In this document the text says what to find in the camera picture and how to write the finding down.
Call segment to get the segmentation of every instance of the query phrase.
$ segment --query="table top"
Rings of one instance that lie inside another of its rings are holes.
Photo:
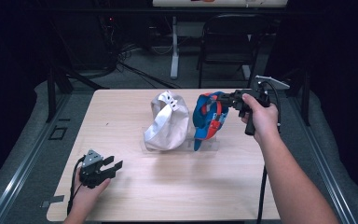
[[[235,90],[171,90],[186,102],[191,120],[205,92]],[[256,219],[264,161],[257,142],[244,134],[238,111],[230,108],[214,149],[145,150],[143,131],[153,122],[150,102],[164,90],[100,90],[94,92],[55,196],[48,220],[63,221],[78,159],[93,149],[123,161],[88,220],[197,221]],[[263,219],[279,219],[269,182]]]
[[[153,0],[154,7],[286,7],[287,0]]]

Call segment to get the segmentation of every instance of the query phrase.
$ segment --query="chair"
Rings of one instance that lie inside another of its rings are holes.
[[[250,87],[255,62],[269,20],[254,14],[221,14],[205,22],[202,30],[200,56],[197,69],[200,71],[199,89],[202,82],[202,66],[206,64],[249,65]]]

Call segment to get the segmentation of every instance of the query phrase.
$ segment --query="white table leg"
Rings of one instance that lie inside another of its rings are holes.
[[[179,53],[178,53],[178,35],[176,31],[176,17],[172,20],[172,65],[171,65],[171,79],[178,78],[178,66],[179,66]]]

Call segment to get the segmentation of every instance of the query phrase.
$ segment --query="dark background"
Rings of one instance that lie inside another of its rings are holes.
[[[49,3],[58,7],[73,4]],[[107,5],[106,1],[76,1],[77,6],[83,7],[150,7],[150,3],[110,1],[111,5]],[[131,41],[148,48],[148,26],[161,22],[156,17],[136,16],[112,17],[115,23],[110,24],[106,17],[83,15],[74,20],[60,15],[53,17],[51,23],[46,17],[23,10],[38,4],[47,7],[44,2],[0,0],[0,167],[34,108],[34,87],[46,80],[51,68],[64,64],[78,70],[115,69],[122,43]],[[282,18],[265,76],[287,78],[297,68],[311,75],[310,88],[321,100],[340,158],[358,184],[358,2],[331,1],[327,5],[325,1],[292,0],[287,10],[326,13]],[[86,34],[81,32],[85,27],[89,30]],[[120,32],[111,35],[112,28]],[[60,35],[67,43],[61,42]],[[301,75],[294,73],[289,78],[301,80]]]

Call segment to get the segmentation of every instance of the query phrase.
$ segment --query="hand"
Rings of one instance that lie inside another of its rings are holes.
[[[77,168],[74,185],[74,190],[75,192],[77,191],[77,193],[73,201],[71,212],[64,223],[83,223],[97,202],[100,194],[110,183],[110,178],[107,178],[99,186],[96,186],[94,189],[89,189],[88,187],[81,185],[79,174],[80,168]]]
[[[257,100],[245,93],[242,100],[251,107],[253,111],[253,123],[255,126],[255,140],[261,144],[264,138],[270,137],[272,134],[279,135],[278,132],[278,109],[274,104],[269,107],[263,107]],[[241,120],[248,122],[249,114],[246,114]]]

